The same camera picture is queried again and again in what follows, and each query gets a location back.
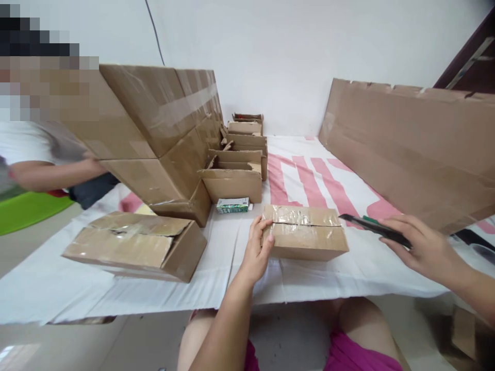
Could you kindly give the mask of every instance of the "person's right hand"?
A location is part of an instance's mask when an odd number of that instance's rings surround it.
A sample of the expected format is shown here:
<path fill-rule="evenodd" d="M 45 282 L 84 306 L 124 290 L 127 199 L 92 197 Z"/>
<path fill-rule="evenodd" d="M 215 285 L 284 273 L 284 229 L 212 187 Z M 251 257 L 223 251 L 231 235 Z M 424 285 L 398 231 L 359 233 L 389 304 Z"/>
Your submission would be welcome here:
<path fill-rule="evenodd" d="M 92 152 L 86 151 L 82 156 L 85 158 L 83 161 L 87 163 L 88 168 L 91 169 L 91 171 L 93 171 L 96 175 L 102 175 L 108 172 L 108 170 L 100 164 L 99 159 L 96 158 Z"/>
<path fill-rule="evenodd" d="M 411 242 L 412 249 L 407 251 L 395 241 L 380 238 L 413 271 L 452 289 L 470 269 L 445 236 L 418 218 L 396 215 L 379 222 L 402 233 Z"/>

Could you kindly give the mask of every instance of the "stack of boxes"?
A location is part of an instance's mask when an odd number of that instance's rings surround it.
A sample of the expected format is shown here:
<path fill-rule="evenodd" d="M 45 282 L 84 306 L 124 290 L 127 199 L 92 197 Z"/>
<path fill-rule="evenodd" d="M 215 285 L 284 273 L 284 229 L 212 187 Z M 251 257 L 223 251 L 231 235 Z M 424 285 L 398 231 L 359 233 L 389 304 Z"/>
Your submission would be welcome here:
<path fill-rule="evenodd" d="M 267 138 L 262 136 L 263 115 L 234 114 L 222 140 L 222 150 L 208 151 L 211 161 L 198 171 L 211 200 L 249 197 L 262 201 L 262 181 L 268 176 Z"/>
<path fill-rule="evenodd" d="M 213 71 L 101 64 L 92 72 L 88 94 L 60 121 L 157 215 L 204 227 L 211 201 L 197 171 L 220 149 L 223 127 Z"/>

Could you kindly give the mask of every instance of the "leg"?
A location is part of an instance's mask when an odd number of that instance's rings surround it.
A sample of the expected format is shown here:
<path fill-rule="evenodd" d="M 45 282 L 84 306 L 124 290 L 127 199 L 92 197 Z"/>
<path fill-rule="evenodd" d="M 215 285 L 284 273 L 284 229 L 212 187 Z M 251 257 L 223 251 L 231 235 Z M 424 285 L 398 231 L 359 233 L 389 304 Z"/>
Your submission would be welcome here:
<path fill-rule="evenodd" d="M 191 367 L 216 314 L 214 309 L 199 310 L 191 319 L 180 343 L 177 371 L 187 371 Z"/>
<path fill-rule="evenodd" d="M 399 360 L 390 328 L 381 310 L 368 299 L 347 299 L 340 309 L 339 325 L 362 348 Z"/>
<path fill-rule="evenodd" d="M 69 197 L 81 205 L 83 210 L 89 209 L 100 198 L 110 192 L 119 180 L 106 173 L 84 183 L 69 188 Z"/>

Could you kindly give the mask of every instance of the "black cable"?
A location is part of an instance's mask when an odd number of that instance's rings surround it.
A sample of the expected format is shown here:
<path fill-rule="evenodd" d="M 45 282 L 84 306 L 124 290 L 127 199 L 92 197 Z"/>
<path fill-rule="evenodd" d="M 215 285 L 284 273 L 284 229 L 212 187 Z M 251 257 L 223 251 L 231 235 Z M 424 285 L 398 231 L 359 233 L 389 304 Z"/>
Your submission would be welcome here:
<path fill-rule="evenodd" d="M 153 25 L 153 29 L 155 31 L 156 44 L 158 45 L 158 51 L 160 52 L 161 63 L 165 66 L 165 62 L 163 61 L 163 55 L 161 54 L 160 41 L 158 40 L 158 34 L 156 33 L 155 21 L 153 21 L 153 16 L 151 15 L 150 6 L 148 5 L 148 0 L 144 0 L 146 2 L 146 8 L 148 8 L 148 13 L 150 14 L 151 24 Z"/>

